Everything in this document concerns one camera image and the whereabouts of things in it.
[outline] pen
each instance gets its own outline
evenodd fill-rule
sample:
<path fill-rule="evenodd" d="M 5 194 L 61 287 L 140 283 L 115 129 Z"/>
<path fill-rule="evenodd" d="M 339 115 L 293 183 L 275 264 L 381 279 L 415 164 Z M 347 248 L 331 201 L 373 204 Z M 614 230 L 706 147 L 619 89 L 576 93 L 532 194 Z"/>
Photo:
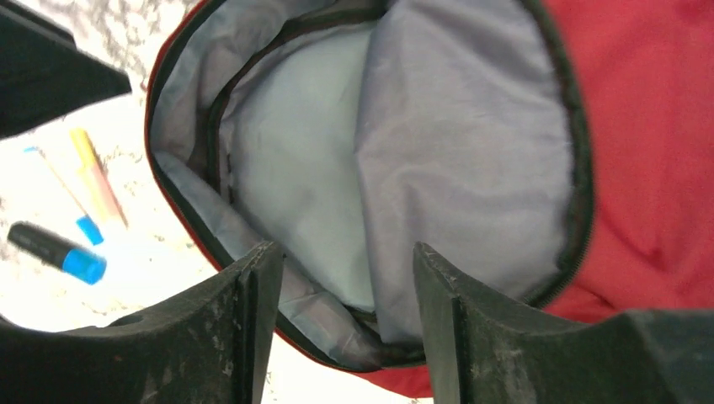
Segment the pen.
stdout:
<path fill-rule="evenodd" d="M 87 284 L 99 282 L 107 268 L 104 258 L 27 222 L 18 222 L 10 226 L 8 241 L 42 262 Z"/>
<path fill-rule="evenodd" d="M 62 208 L 66 208 L 66 210 L 69 211 L 68 214 L 72 215 L 71 217 L 74 219 L 75 224 L 77 224 L 92 245 L 96 246 L 100 244 L 104 240 L 101 231 L 99 231 L 97 225 L 82 207 L 82 204 L 69 187 L 67 187 L 67 184 L 62 180 L 60 174 L 47 159 L 45 153 L 37 147 L 29 147 L 25 149 L 24 152 L 25 158 L 29 159 L 34 167 L 37 167 L 38 170 L 43 170 L 44 167 L 45 173 L 49 174 L 48 177 L 54 178 L 61 185 L 62 190 L 58 192 L 57 196 L 60 198 L 59 202 L 64 202 Z"/>
<path fill-rule="evenodd" d="M 99 162 L 97 162 L 92 142 L 89 140 L 87 132 L 83 129 L 74 129 L 70 131 L 70 137 L 82 161 L 82 167 L 77 172 L 77 175 L 92 193 L 96 211 L 99 213 L 99 224 L 107 226 L 120 225 L 126 228 L 126 220 L 121 213 L 114 192 L 112 192 L 99 166 Z"/>

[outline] backpack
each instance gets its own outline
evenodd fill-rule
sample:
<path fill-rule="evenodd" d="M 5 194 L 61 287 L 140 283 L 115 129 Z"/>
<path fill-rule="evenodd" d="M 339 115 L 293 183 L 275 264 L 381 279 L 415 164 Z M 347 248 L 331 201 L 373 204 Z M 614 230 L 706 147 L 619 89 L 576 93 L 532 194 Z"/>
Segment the backpack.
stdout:
<path fill-rule="evenodd" d="M 571 320 L 712 306 L 713 13 L 205 0 L 154 66 L 147 155 L 217 270 L 284 248 L 284 340 L 430 396 L 415 242 Z"/>

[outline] blue pen cap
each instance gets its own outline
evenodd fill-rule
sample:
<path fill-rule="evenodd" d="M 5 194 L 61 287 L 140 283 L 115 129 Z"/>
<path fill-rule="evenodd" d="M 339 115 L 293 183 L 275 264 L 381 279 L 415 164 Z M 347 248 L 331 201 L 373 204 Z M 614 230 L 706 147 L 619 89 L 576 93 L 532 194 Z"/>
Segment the blue pen cap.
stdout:
<path fill-rule="evenodd" d="M 62 271 L 88 284 L 96 284 L 104 276 L 107 261 L 91 252 L 73 248 L 65 256 Z"/>
<path fill-rule="evenodd" d="M 77 219 L 77 226 L 79 226 L 79 230 L 84 233 L 84 236 L 87 237 L 87 239 L 89 240 L 89 242 L 92 243 L 93 246 L 99 245 L 104 241 L 104 237 L 102 237 L 102 232 L 99 231 L 97 225 L 88 215 L 82 216 Z"/>

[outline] speckled surface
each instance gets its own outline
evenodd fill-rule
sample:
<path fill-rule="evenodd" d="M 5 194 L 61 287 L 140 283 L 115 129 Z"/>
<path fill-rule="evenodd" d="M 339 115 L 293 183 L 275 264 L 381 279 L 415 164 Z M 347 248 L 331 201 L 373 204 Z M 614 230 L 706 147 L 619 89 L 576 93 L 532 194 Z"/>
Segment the speckled surface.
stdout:
<path fill-rule="evenodd" d="M 0 142 L 0 169 L 13 173 L 27 146 L 64 164 L 72 156 L 67 131 L 88 130 L 129 229 L 98 250 L 109 260 L 105 278 L 87 286 L 9 246 L 15 221 L 33 221 L 83 242 L 61 204 L 24 175 L 0 185 L 0 313 L 25 327 L 60 331 L 103 326 L 185 290 L 214 273 L 161 196 L 143 149 L 147 77 L 165 38 L 192 1 L 23 0 L 75 35 L 80 49 L 127 72 L 134 93 L 81 109 L 30 133 Z M 416 403 L 304 358 L 274 339 L 263 402 Z"/>

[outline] pink highlighter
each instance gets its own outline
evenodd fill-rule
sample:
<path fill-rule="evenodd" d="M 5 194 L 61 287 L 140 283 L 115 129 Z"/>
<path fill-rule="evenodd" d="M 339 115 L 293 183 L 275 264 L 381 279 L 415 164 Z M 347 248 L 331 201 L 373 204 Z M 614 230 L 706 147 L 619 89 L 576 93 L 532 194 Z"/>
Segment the pink highlighter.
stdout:
<path fill-rule="evenodd" d="M 82 160 L 82 168 L 77 171 L 77 175 L 91 192 L 92 200 L 99 216 L 99 226 L 125 229 L 126 220 L 121 213 L 114 192 L 112 192 L 102 168 L 99 166 L 87 132 L 83 129 L 73 129 L 70 131 L 70 137 L 79 158 Z"/>

